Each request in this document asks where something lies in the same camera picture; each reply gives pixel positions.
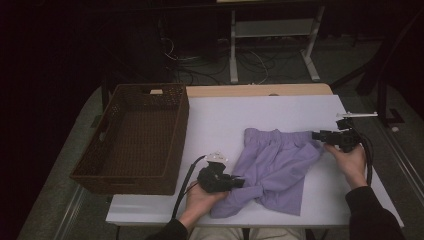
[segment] white tabletop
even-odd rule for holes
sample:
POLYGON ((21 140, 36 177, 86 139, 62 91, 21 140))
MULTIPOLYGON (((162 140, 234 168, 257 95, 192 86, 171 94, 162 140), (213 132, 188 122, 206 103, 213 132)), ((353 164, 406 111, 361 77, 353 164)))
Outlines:
MULTIPOLYGON (((337 131, 337 113, 345 113, 336 95, 272 97, 190 98, 190 116, 177 189, 174 196, 115 195, 106 221, 116 225, 164 225, 172 210, 187 170, 199 156, 220 151, 229 162, 224 173, 231 173, 243 149, 246 128, 281 132, 337 131)), ((207 165, 200 161, 191 177, 207 165)), ((372 187, 383 207, 403 222, 374 171, 372 187)), ((306 175, 300 216, 265 209, 251 201, 237 215, 211 219, 198 226, 261 227, 337 227, 349 224, 350 211, 345 202, 349 186, 331 154, 325 152, 306 175)), ((185 207, 181 202, 177 216, 185 207)))

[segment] person's hand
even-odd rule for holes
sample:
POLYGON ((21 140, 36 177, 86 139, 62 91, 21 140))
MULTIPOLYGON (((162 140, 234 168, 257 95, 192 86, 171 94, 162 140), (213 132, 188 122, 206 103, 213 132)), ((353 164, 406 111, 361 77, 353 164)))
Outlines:
POLYGON ((187 188, 186 208, 179 218, 179 221, 187 228, 191 229, 200 217, 208 213, 213 205, 225 198, 228 192, 207 193, 197 182, 192 182, 187 188))
POLYGON ((352 190, 367 186, 365 179, 365 151, 361 145, 358 144, 348 153, 344 153, 342 150, 329 144, 324 144, 324 148, 334 155, 340 170, 345 175, 346 181, 352 190))

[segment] purple cloth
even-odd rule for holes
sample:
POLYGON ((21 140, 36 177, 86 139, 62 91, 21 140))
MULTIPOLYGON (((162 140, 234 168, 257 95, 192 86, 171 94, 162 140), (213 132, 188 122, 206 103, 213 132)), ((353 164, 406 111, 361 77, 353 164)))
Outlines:
POLYGON ((212 218, 236 215, 250 200, 278 212, 300 215, 305 175, 322 147, 311 132, 265 132, 248 128, 233 175, 245 179, 211 210, 212 218))

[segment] pants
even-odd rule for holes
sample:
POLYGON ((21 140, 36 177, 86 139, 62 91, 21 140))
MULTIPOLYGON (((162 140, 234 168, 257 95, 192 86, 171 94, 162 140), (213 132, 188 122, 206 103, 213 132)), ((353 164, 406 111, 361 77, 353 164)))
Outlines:
MULTIPOLYGON (((251 228, 249 240, 304 240, 304 229, 251 228)), ((243 240, 241 228, 194 228, 189 240, 243 240)))

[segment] brown wicker basket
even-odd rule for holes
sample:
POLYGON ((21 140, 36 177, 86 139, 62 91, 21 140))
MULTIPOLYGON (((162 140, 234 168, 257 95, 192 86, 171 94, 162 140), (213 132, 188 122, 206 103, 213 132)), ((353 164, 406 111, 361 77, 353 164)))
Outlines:
POLYGON ((70 177, 96 194, 173 195, 188 114, 183 84, 118 85, 70 177))

